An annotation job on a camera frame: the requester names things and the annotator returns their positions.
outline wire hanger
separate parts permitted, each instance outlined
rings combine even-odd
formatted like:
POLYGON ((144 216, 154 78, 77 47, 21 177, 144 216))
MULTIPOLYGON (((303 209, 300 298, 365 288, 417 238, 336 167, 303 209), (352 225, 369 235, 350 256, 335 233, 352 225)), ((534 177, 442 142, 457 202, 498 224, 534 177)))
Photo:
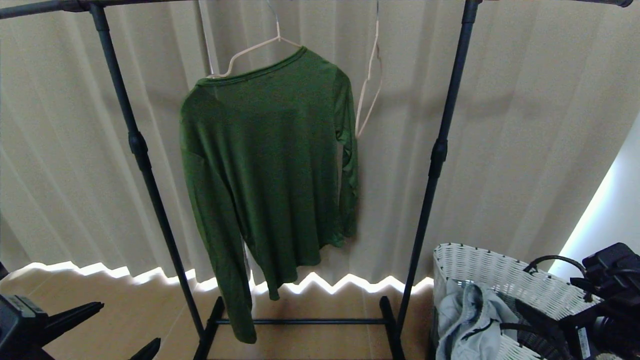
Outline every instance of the wire hanger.
POLYGON ((358 111, 356 112, 356 138, 359 138, 362 135, 362 131, 364 131, 364 127, 367 125, 369 121, 369 116, 371 115, 371 111, 373 110, 373 106, 376 104, 376 100, 378 99, 378 95, 380 94, 380 90, 382 89, 382 58, 380 57, 380 43, 378 42, 378 38, 380 35, 380 0, 376 0, 376 38, 373 40, 373 49, 371 49, 371 57, 369 58, 369 70, 367 72, 367 78, 362 84, 362 90, 360 91, 360 100, 358 101, 358 111), (364 100, 364 93, 367 88, 367 83, 371 80, 371 66, 373 64, 373 58, 377 57, 380 63, 380 83, 378 84, 378 91, 376 91, 376 96, 373 97, 373 101, 371 102, 371 107, 369 108, 369 112, 367 112, 367 117, 364 119, 362 123, 362 127, 358 130, 358 126, 360 124, 360 114, 362 112, 362 101, 364 100))
POLYGON ((211 74, 211 75, 209 75, 209 76, 208 76, 208 78, 225 78, 225 77, 227 77, 229 74, 231 74, 231 70, 232 70, 232 69, 233 69, 233 67, 234 67, 234 61, 235 61, 235 60, 236 60, 240 55, 244 55, 244 54, 246 54, 246 53, 249 53, 250 51, 256 50, 256 49, 258 49, 259 47, 263 47, 263 46, 265 46, 265 45, 267 45, 267 44, 270 44, 270 43, 272 43, 272 42, 275 42, 275 41, 277 41, 277 42, 279 42, 279 41, 284 41, 284 42, 287 42, 287 43, 289 43, 289 44, 291 44, 291 45, 293 45, 293 46, 301 47, 301 45, 296 44, 295 42, 290 41, 290 40, 288 40, 288 39, 285 39, 284 37, 282 37, 282 36, 280 35, 280 21, 278 20, 278 13, 276 13, 276 10, 271 6, 271 1, 270 1, 270 0, 267 0, 267 5, 269 5, 269 9, 271 9, 271 12, 273 12, 273 16, 275 16, 275 18, 276 18, 276 30, 277 30, 277 33, 278 33, 278 34, 277 34, 277 36, 276 36, 275 38, 269 39, 269 40, 267 40, 267 41, 265 41, 265 42, 261 42, 261 43, 259 43, 259 44, 257 44, 257 45, 251 46, 250 48, 248 48, 248 49, 246 49, 246 50, 242 50, 241 52, 239 52, 239 53, 237 53, 237 54, 233 55, 233 57, 231 57, 231 61, 229 62, 229 69, 227 70, 227 72, 226 72, 226 73, 224 73, 224 74, 211 74))

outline clothing rack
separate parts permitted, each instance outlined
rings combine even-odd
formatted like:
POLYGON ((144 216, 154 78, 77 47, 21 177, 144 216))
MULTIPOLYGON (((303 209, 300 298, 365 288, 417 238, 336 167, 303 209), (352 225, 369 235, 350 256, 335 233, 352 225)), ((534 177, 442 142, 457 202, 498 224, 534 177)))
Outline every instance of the clothing rack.
MULTIPOLYGON (((118 65, 118 59, 116 52, 111 41, 111 35, 109 34, 109 24, 107 17, 104 13, 104 8, 107 6, 118 6, 126 4, 140 4, 140 3, 159 3, 167 1, 186 1, 186 0, 50 0, 40 3, 32 3, 20 6, 13 6, 9 8, 0 9, 0 20, 13 17, 21 17, 26 15, 34 15, 38 13, 48 13, 57 11, 66 12, 89 12, 93 16, 95 23, 95 29, 100 36, 100 42, 102 49, 104 50, 104 57, 111 73, 111 80, 122 109, 122 115, 127 129, 129 131, 129 147, 131 152, 135 155, 138 167, 144 177, 149 197, 156 212, 156 216, 162 229, 166 246, 171 255, 171 260, 175 267, 175 272, 178 275, 180 281, 180 287, 184 292, 184 297, 193 318, 193 323, 198 332, 200 343, 196 349, 194 360, 207 359, 211 344, 216 335, 216 330, 219 325, 229 324, 228 319, 222 319, 222 314, 225 310, 224 302, 221 297, 218 297, 211 315, 207 321, 206 327, 203 326, 196 307, 193 295, 187 278, 184 273, 184 267, 180 260, 180 254, 175 244, 175 239, 169 225, 169 221, 164 210, 162 199, 158 191, 156 180, 151 169, 151 162, 148 156, 148 149, 145 143, 145 139, 138 130, 136 125, 136 119, 131 109, 129 97, 127 96, 127 90, 125 89, 122 79, 122 73, 120 72, 120 66, 118 65)), ((465 66, 465 60, 467 57, 467 51, 469 48, 469 42, 471 39, 471 31, 473 24, 476 20, 477 7, 482 0, 466 0, 464 12, 462 15, 462 29, 460 31, 460 38, 458 40, 458 49, 456 50, 456 57, 454 60, 453 71, 451 74, 451 81, 449 83, 449 91, 447 93, 447 100, 445 102, 444 113, 442 115, 442 123, 440 125, 440 132, 438 138, 433 146, 431 152, 431 164, 429 166, 429 175, 427 181, 426 192, 424 194, 424 200, 422 202, 422 209, 420 211, 420 220, 415 235, 415 241, 413 244, 413 250, 411 254, 411 261, 409 266, 409 274, 404 286, 404 293, 400 310, 398 312, 397 321, 394 317, 391 309, 391 304, 387 297, 380 298, 380 311, 382 313, 381 318, 295 318, 295 319, 256 319, 254 323, 257 325, 269 324, 269 325, 308 325, 308 324, 330 324, 330 325, 384 325, 387 330, 387 338, 391 354, 394 360, 404 360, 404 352, 400 335, 402 334, 404 319, 406 318, 407 308, 409 306, 409 299, 411 297, 411 290, 415 281, 415 273, 418 269, 418 261, 420 259, 420 253, 422 251, 422 244, 424 243, 424 235, 429 220, 429 213, 431 212, 431 205, 433 204, 433 197, 435 195, 436 186, 438 184, 438 178, 442 170, 442 165, 447 158, 447 135, 449 134, 449 128, 451 126, 451 119, 453 111, 456 105, 456 99, 458 97, 458 90, 460 89, 460 81, 462 79, 462 72, 465 66)))

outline hanger hook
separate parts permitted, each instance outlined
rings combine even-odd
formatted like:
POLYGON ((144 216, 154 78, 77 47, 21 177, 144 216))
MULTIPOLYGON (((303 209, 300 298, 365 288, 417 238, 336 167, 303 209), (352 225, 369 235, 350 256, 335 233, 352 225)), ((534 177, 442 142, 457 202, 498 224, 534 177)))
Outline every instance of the hanger hook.
POLYGON ((276 18, 276 31, 278 32, 278 41, 280 41, 280 21, 278 20, 278 13, 276 13, 276 10, 271 5, 270 0, 267 0, 267 5, 269 5, 269 9, 271 9, 273 16, 276 18))

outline green shirt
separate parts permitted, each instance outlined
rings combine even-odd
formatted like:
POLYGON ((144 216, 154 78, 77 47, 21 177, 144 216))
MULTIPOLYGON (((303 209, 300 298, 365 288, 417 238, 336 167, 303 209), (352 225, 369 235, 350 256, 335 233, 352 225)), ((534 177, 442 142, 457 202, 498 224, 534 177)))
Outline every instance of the green shirt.
POLYGON ((236 337, 256 340, 243 241, 269 296, 356 231, 358 149, 349 78, 305 47, 264 69, 201 79, 181 109, 198 230, 236 337), (337 143, 342 148, 338 179, 337 143))

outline gray cloth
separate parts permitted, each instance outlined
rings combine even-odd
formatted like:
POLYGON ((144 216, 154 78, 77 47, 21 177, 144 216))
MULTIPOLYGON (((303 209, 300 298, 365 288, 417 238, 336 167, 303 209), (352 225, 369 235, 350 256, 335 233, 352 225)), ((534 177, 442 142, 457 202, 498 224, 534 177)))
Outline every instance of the gray cloth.
MULTIPOLYGON (((518 317, 482 284, 462 288, 447 281, 447 295, 437 306, 436 360, 494 360, 500 350, 500 323, 517 323, 518 317)), ((505 331, 516 339, 516 331, 505 331)))

